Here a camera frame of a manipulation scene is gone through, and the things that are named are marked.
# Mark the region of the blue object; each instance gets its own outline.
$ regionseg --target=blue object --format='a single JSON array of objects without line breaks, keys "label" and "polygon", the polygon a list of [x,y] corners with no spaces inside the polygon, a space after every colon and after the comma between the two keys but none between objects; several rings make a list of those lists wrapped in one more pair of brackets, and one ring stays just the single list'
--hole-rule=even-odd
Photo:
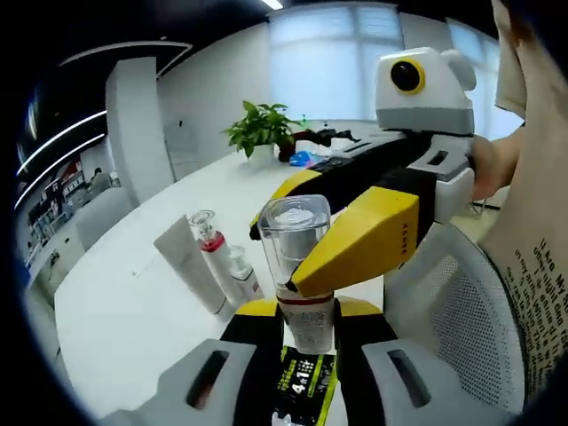
[{"label": "blue object", "polygon": [[310,167],[325,159],[326,157],[322,155],[308,153],[307,151],[298,151],[290,157],[290,166]]}]

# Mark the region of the white table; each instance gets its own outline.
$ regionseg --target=white table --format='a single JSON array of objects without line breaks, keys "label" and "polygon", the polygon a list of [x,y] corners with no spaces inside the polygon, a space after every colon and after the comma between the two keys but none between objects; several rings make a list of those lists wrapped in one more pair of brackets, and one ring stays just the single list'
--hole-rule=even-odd
[{"label": "white table", "polygon": [[[225,329],[154,248],[182,215],[214,210],[229,244],[247,250],[265,296],[274,295],[262,244],[249,239],[248,228],[297,171],[278,163],[253,170],[242,153],[228,155],[132,211],[76,264],[55,294],[55,312],[69,379],[89,412],[103,417],[140,406],[164,370]],[[382,278],[338,293],[383,305]],[[287,333],[285,344],[292,342]],[[347,424],[339,386],[327,424]]]}]

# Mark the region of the white pillar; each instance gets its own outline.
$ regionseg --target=white pillar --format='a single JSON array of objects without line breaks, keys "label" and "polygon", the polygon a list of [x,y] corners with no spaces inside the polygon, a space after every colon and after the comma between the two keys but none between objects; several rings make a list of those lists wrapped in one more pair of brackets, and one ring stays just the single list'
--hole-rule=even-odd
[{"label": "white pillar", "polygon": [[156,59],[119,61],[106,86],[106,123],[116,171],[138,206],[174,183],[158,103]]}]

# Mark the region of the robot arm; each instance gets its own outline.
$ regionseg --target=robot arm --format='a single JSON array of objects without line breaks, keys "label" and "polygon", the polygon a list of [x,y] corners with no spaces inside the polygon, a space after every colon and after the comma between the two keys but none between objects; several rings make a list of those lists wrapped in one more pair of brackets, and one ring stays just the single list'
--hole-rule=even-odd
[{"label": "robot arm", "polygon": [[[405,262],[434,220],[471,196],[471,102],[475,75],[454,52],[412,49],[382,57],[377,119],[385,140],[358,143],[287,180],[273,195],[318,193],[345,211],[288,284],[316,296],[384,274]],[[259,239],[258,217],[250,236]]]}]

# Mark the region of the ceiling light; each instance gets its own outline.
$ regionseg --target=ceiling light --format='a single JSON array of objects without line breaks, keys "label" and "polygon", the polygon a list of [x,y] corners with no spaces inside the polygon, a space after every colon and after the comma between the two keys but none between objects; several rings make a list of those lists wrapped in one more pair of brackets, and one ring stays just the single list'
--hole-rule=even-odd
[{"label": "ceiling light", "polygon": [[50,167],[45,169],[43,171],[43,173],[41,175],[39,175],[37,177],[37,179],[34,182],[32,182],[30,185],[28,185],[28,187],[24,190],[24,192],[21,194],[19,199],[16,201],[16,204],[14,205],[14,210],[16,208],[18,208],[18,206],[20,205],[20,203],[22,202],[24,197],[26,195],[28,195],[28,193],[37,185],[37,183],[45,177],[45,175],[47,175],[50,171],[52,171],[54,168],[56,168],[61,162],[65,161],[66,158],[69,158],[71,155],[73,155],[74,153],[76,153],[80,149],[85,148],[87,145],[92,144],[94,141],[99,140],[99,139],[103,138],[104,136],[105,136],[105,134],[101,133],[100,135],[94,137],[93,139],[89,139],[87,142],[79,145],[77,148],[74,148],[71,151],[69,151],[67,154],[63,155],[56,162],[54,162]]},{"label": "ceiling light", "polygon": [[63,135],[67,134],[69,131],[79,127],[82,124],[85,124],[86,122],[89,122],[90,120],[93,120],[97,117],[100,117],[101,115],[106,114],[107,111],[101,111],[100,113],[96,113],[94,115],[91,115],[90,117],[87,118],[83,118],[80,122],[76,122],[75,124],[73,124],[72,126],[67,127],[65,130],[60,131],[57,135],[55,135],[53,138],[51,138],[50,140],[48,140],[47,142],[45,142],[43,145],[41,145],[38,149],[36,149],[20,166],[20,168],[18,169],[18,171],[16,172],[16,176],[18,176],[31,162],[32,160],[34,160],[45,148],[47,148],[49,145],[51,145],[53,142],[55,142],[57,139],[61,138]]},{"label": "ceiling light", "polygon": [[263,2],[272,7],[275,11],[278,11],[279,9],[282,9],[282,7],[284,7],[278,0],[263,0]]}]

